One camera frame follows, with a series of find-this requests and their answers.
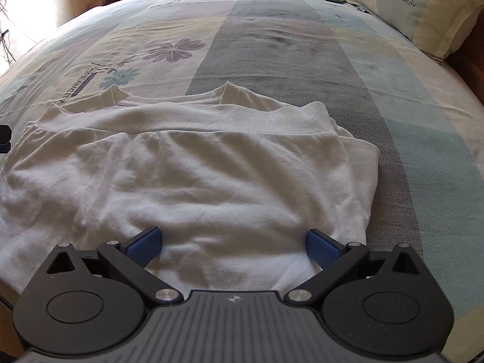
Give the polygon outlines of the patchwork pastel bed sheet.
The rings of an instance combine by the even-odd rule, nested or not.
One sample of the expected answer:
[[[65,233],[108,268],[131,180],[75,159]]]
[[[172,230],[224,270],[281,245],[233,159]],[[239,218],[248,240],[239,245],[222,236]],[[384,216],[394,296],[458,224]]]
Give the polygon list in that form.
[[[483,106],[461,78],[373,15],[327,0],[125,0],[60,27],[1,78],[21,134],[52,100],[116,83],[145,97],[226,82],[293,105],[323,102],[380,149],[368,243],[400,240],[450,299],[444,353],[483,350]]]

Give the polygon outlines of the front pastel pillow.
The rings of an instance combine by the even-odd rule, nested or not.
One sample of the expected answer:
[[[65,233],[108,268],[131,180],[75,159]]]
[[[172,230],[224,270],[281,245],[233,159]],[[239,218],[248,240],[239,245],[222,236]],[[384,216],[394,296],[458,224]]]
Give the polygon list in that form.
[[[446,59],[462,46],[483,9],[483,0],[355,1],[438,60]]]

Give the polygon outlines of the white printed sweatshirt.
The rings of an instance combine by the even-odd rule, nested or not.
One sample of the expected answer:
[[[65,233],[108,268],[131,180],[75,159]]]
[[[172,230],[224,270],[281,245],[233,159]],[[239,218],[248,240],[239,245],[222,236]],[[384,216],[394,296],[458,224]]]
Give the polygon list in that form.
[[[149,269],[183,293],[286,292],[318,271],[308,230],[365,241],[379,156],[323,103],[232,83],[52,103],[1,168],[1,280],[20,293],[55,244],[93,249],[156,225],[164,250]]]

